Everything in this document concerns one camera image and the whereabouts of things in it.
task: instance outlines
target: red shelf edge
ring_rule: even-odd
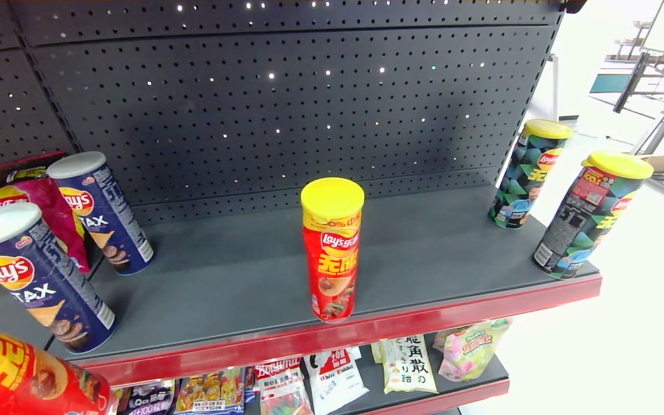
[[[544,310],[598,296],[601,281],[601,275],[597,273],[574,280],[438,302],[426,308],[409,307],[387,315],[361,316],[340,324],[314,324],[309,328],[255,338],[206,341],[199,345],[73,360],[73,363],[105,376],[112,386],[184,378],[229,366],[254,365],[282,357],[432,333],[477,321]]]
[[[380,408],[366,412],[365,415],[411,415],[412,413],[436,413],[455,408],[461,405],[478,402],[490,397],[506,395],[509,392],[509,380],[498,380],[493,383],[482,384],[474,388],[463,389],[463,391],[451,392],[449,394],[435,395],[425,399],[396,405],[393,407]]]

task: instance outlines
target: white lid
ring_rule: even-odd
[[[100,152],[77,153],[64,157],[48,167],[48,176],[53,179],[70,179],[100,168],[106,156]]]
[[[0,242],[27,231],[43,213],[34,203],[18,202],[0,207]]]

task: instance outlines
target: qr code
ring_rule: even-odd
[[[590,192],[588,197],[586,197],[586,200],[593,203],[594,205],[601,203],[601,199],[603,199],[603,197],[600,194],[595,194],[594,192]]]

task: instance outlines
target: can lid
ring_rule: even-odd
[[[363,207],[365,192],[352,180],[325,177],[304,186],[301,205],[314,216],[334,220],[352,216]]]
[[[652,176],[654,168],[640,157],[621,152],[592,152],[583,161],[583,165],[592,165],[606,173],[627,179],[646,179]]]
[[[535,134],[551,139],[565,139],[572,136],[572,129],[557,121],[535,118],[524,123],[524,134]]]
[[[43,213],[34,203],[19,202],[0,207],[0,242],[27,231]]]
[[[48,167],[48,176],[53,179],[70,179],[90,173],[106,163],[106,156],[101,152],[76,153],[64,157]]]

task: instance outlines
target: blue lay's stax can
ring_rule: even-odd
[[[0,284],[71,352],[92,351],[116,330],[114,313],[33,203],[0,207]]]
[[[501,228],[519,229],[540,195],[572,130],[551,120],[528,120],[511,153],[509,165],[488,218]]]
[[[119,275],[145,270],[154,252],[100,152],[77,153],[48,167],[63,199]]]
[[[633,155],[590,153],[537,245],[534,263],[553,278],[573,278],[653,170]]]

